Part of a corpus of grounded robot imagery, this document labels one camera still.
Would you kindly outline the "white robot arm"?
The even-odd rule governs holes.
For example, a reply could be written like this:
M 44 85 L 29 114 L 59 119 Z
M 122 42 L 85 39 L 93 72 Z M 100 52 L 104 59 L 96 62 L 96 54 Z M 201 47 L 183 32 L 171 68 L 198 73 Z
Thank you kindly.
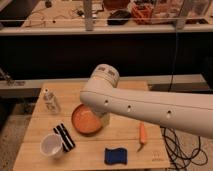
M 97 115 L 107 112 L 213 139 L 213 95 L 117 87 L 118 71 L 99 64 L 80 92 Z

